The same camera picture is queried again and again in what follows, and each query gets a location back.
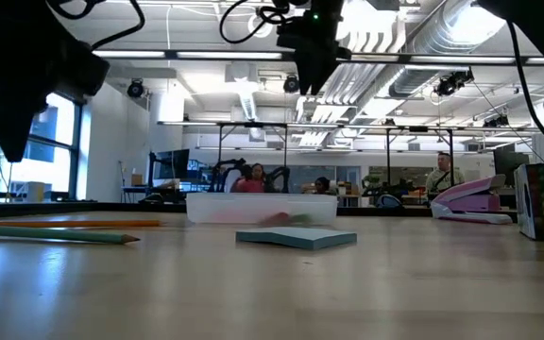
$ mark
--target orange colored pencil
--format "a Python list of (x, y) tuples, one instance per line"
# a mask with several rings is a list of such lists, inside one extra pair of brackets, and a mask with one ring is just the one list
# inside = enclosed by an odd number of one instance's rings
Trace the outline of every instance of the orange colored pencil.
[(4, 227), (65, 228), (65, 227), (158, 227), (158, 220), (135, 221), (0, 221)]

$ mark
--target green colored pencil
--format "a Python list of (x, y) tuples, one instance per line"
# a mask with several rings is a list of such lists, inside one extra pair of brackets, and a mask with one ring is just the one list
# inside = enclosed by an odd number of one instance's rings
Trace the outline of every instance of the green colored pencil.
[(140, 241), (139, 238), (125, 234), (122, 235), (91, 231), (34, 229), (20, 227), (0, 227), (0, 236), (97, 242), (116, 245)]

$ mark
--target man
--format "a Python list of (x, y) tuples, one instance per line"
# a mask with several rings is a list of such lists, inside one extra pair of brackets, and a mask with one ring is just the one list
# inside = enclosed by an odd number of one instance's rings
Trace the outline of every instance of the man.
[[(459, 170), (454, 170), (454, 185), (465, 183), (465, 177)], [(451, 155), (441, 152), (438, 155), (438, 168), (427, 177), (425, 188), (430, 201), (441, 192), (451, 187)]]

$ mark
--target person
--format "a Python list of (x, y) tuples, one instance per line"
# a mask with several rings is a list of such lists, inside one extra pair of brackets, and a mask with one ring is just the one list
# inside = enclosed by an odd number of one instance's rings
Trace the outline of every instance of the person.
[[(459, 170), (454, 170), (454, 185), (465, 183), (465, 177)], [(441, 192), (451, 187), (451, 155), (438, 154), (438, 167), (427, 177), (425, 188), (431, 201)]]
[(317, 178), (314, 187), (318, 195), (327, 195), (331, 188), (331, 181), (325, 177)]
[(257, 194), (264, 192), (264, 166), (255, 163), (251, 167), (251, 178), (240, 177), (232, 185), (232, 193)]

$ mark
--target colorful box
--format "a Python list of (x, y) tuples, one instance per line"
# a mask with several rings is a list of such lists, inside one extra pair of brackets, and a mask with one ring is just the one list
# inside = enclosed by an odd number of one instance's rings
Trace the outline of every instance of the colorful box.
[(544, 164), (524, 164), (515, 172), (519, 231), (544, 241)]

